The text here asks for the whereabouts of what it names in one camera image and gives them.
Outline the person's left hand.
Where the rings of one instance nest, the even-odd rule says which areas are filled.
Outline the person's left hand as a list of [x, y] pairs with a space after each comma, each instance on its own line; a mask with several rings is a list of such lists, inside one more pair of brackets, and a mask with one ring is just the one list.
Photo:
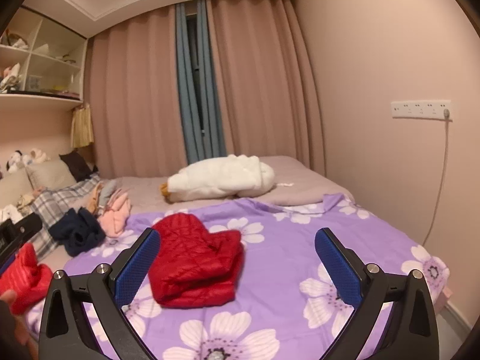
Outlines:
[[38, 344], [32, 339], [21, 317], [11, 313], [11, 307], [16, 301], [17, 294], [9, 289], [1, 294], [1, 304], [6, 306], [7, 330], [13, 334], [14, 342], [28, 351], [28, 359], [38, 359]]

